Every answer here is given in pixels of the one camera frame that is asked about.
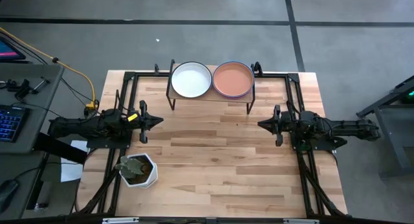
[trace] keyboard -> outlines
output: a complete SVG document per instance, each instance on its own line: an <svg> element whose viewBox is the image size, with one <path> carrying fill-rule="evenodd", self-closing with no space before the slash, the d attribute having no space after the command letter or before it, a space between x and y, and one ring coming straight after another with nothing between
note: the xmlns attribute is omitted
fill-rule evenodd
<svg viewBox="0 0 414 224"><path fill-rule="evenodd" d="M0 142L15 142L29 109L0 105Z"/></svg>

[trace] monitor screen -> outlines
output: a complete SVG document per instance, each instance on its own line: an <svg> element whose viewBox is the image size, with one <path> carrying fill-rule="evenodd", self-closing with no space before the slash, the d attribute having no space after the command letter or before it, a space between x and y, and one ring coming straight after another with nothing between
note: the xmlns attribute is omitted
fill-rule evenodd
<svg viewBox="0 0 414 224"><path fill-rule="evenodd" d="M20 60L25 59L17 49L0 38L0 60Z"/></svg>

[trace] pink bowl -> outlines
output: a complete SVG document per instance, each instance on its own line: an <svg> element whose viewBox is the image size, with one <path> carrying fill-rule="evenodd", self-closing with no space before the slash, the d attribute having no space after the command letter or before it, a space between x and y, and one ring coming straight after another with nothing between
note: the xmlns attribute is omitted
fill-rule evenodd
<svg viewBox="0 0 414 224"><path fill-rule="evenodd" d="M251 90L253 84L253 72L243 63L226 62L214 71L214 88L226 97L242 97Z"/></svg>

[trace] desk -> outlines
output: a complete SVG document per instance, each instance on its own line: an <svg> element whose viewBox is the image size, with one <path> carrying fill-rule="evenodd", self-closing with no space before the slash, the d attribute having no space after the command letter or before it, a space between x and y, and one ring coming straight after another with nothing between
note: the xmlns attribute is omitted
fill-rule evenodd
<svg viewBox="0 0 414 224"><path fill-rule="evenodd" d="M34 87L40 83L40 76L48 78L51 84L41 88L37 95L27 95L25 101L29 104L38 105L46 109L49 108L54 93L63 74L63 68L57 65L25 65L0 63L0 79L13 79L20 84L23 79L30 82L30 86ZM0 90L0 103L10 105L17 100L14 93L8 92L6 89ZM13 179L15 176L25 170L40 166L45 159L45 153L41 151L31 152L31 148L36 142L47 111L38 107L28 107L31 112L21 130L19 137L15 143L0 142L0 183ZM4 153L22 153L5 155ZM19 181L19 188L16 192L9 208L2 214L0 219L19 219L26 209L26 205L30 194L32 193L35 182L41 176L40 170L34 170L23 176Z"/></svg>
<svg viewBox="0 0 414 224"><path fill-rule="evenodd" d="M113 107L124 73L108 71L101 109ZM316 74L299 75L306 110L324 116ZM127 155L148 153L158 164L158 181L148 189L128 188L122 181L117 216L305 217L298 162L288 135L276 147L276 136L257 126L257 121L272 116L276 104L282 111L287 109L283 80L256 79L256 102L250 115L243 103L196 100L178 100L172 111L167 82L155 77L138 80L135 108L139 100L145 100L148 113L164 121L148 131L148 144L140 143L139 131L134 131ZM85 163L78 190L80 207L100 187L107 154L108 150L96 150ZM335 160L322 151L315 152L315 160L321 187L346 213ZM313 189L310 194L316 210ZM110 188L107 205L111 196Z"/></svg>

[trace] succulent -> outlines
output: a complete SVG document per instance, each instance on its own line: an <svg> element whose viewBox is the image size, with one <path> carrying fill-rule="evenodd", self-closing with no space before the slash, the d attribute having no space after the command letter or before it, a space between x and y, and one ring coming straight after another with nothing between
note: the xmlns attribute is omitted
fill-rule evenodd
<svg viewBox="0 0 414 224"><path fill-rule="evenodd" d="M126 179L134 179L139 175L144 175L141 167L144 163L140 162L138 159L130 159L126 156L121 157L121 163L115 165L115 169L120 170L122 176Z"/></svg>

